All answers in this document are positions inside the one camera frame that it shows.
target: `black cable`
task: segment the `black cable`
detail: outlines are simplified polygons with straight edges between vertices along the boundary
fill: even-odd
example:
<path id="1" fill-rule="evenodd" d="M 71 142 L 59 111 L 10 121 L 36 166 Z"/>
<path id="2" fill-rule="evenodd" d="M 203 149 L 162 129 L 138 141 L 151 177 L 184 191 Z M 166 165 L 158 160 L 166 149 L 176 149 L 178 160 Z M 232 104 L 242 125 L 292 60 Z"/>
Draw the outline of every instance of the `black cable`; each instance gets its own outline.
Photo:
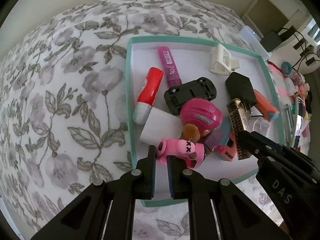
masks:
<path id="1" fill-rule="evenodd" d="M 295 33 L 296 33 L 296 32 L 297 32 L 298 34 L 300 34 L 300 35 L 302 36 L 303 40 L 304 40 L 305 49 L 303 49 L 302 45 L 300 45 L 300 46 L 301 46 L 302 52 L 305 52 L 305 51 L 307 50 L 307 41 L 306 41 L 306 39 L 304 38 L 304 36 L 303 36 L 300 32 L 295 31 Z M 296 37 L 296 39 L 297 39 L 298 41 L 300 41 L 299 38 L 297 37 L 297 35 L 295 35 L 295 33 L 294 33 L 293 35 Z M 310 52 L 310 53 L 308 53 L 308 54 L 306 54 L 306 55 L 304 55 L 304 56 L 300 56 L 300 59 L 297 61 L 296 64 L 294 64 L 294 65 L 292 66 L 292 68 L 293 68 L 295 71 L 298 71 L 298 70 L 300 69 L 300 66 L 301 66 L 301 63 L 303 62 L 303 60 L 307 59 L 307 56 L 310 55 L 310 54 L 314 54 L 314 55 L 316 55 L 318 58 L 320 58 L 320 56 L 319 56 L 318 54 L 316 54 L 316 53 L 314 53 L 314 52 Z"/>
<path id="2" fill-rule="evenodd" d="M 300 46 L 301 46 L 302 51 L 305 51 L 305 50 L 307 49 L 307 41 L 306 41 L 306 39 L 304 38 L 304 36 L 303 36 L 300 32 L 295 31 L 295 33 L 296 33 L 296 32 L 299 33 L 299 34 L 302 36 L 303 40 L 304 40 L 305 49 L 303 49 L 302 45 L 300 45 Z M 297 35 L 295 35 L 295 33 L 294 33 L 293 35 L 296 37 L 296 39 L 297 39 L 298 41 L 300 41 L 299 38 L 297 37 Z"/>
<path id="3" fill-rule="evenodd" d="M 315 55 L 318 56 L 318 54 L 316 54 L 316 53 L 314 53 L 314 52 L 310 52 L 310 53 L 306 54 L 303 59 L 302 59 L 302 57 L 301 57 L 301 58 L 299 59 L 299 61 L 300 61 L 301 59 L 302 59 L 302 60 L 301 60 L 301 62 L 300 62 L 300 64 L 299 64 L 299 66 L 298 66 L 297 71 L 299 70 L 302 61 L 303 61 L 304 59 L 307 59 L 307 56 L 309 56 L 309 55 L 311 55 L 311 54 L 315 54 Z"/>

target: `black and gold lighter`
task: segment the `black and gold lighter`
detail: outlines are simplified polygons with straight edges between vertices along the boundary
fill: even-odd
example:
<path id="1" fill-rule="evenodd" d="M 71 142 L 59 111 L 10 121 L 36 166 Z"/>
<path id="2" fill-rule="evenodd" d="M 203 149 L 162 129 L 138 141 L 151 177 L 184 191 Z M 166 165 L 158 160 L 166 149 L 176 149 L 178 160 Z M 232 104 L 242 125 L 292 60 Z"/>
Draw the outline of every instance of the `black and gold lighter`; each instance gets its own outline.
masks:
<path id="1" fill-rule="evenodd" d="M 238 160 L 244 160 L 252 157 L 252 154 L 243 149 L 238 143 L 239 132 L 245 130 L 249 131 L 249 124 L 246 117 L 246 111 L 240 99 L 235 98 L 227 104 L 227 109 L 232 125 L 232 129 L 236 139 L 236 146 L 238 152 Z"/>

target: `glue stick cap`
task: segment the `glue stick cap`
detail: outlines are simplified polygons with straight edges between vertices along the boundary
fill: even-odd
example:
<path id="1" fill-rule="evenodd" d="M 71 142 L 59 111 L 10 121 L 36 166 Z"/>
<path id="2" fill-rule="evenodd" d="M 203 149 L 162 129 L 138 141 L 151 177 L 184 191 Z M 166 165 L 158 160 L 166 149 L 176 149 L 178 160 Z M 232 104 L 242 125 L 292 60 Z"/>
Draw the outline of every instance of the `glue stick cap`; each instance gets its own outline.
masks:
<path id="1" fill-rule="evenodd" d="M 143 102 L 137 102 L 132 116 L 133 121 L 140 125 L 146 124 L 151 109 L 151 105 Z"/>

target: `pink pig toy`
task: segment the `pink pig toy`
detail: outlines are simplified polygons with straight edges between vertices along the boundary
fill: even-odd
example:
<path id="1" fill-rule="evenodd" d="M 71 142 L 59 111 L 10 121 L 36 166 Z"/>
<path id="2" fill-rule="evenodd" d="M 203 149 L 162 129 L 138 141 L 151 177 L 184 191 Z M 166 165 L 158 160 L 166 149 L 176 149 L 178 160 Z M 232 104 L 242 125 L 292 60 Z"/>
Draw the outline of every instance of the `pink pig toy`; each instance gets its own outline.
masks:
<path id="1" fill-rule="evenodd" d="M 202 137 L 220 125 L 222 113 L 208 100 L 193 98 L 183 105 L 180 120 L 183 125 L 187 123 L 195 125 Z"/>
<path id="2" fill-rule="evenodd" d="M 198 168 L 204 160 L 204 145 L 177 139 L 162 139 L 157 148 L 157 160 L 167 166 L 167 156 L 175 155 L 186 161 L 188 168 Z"/>

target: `black toy car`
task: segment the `black toy car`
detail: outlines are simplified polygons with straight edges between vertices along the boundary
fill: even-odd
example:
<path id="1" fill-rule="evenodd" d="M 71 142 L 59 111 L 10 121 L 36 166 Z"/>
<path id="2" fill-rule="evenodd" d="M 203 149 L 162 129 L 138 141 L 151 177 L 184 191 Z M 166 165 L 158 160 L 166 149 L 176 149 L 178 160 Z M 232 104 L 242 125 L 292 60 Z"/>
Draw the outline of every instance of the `black toy car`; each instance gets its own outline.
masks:
<path id="1" fill-rule="evenodd" d="M 179 115 L 183 105 L 192 98 L 202 98 L 211 101 L 216 96 L 217 90 L 215 86 L 211 80 L 205 77 L 171 87 L 164 92 L 164 100 L 173 115 Z"/>

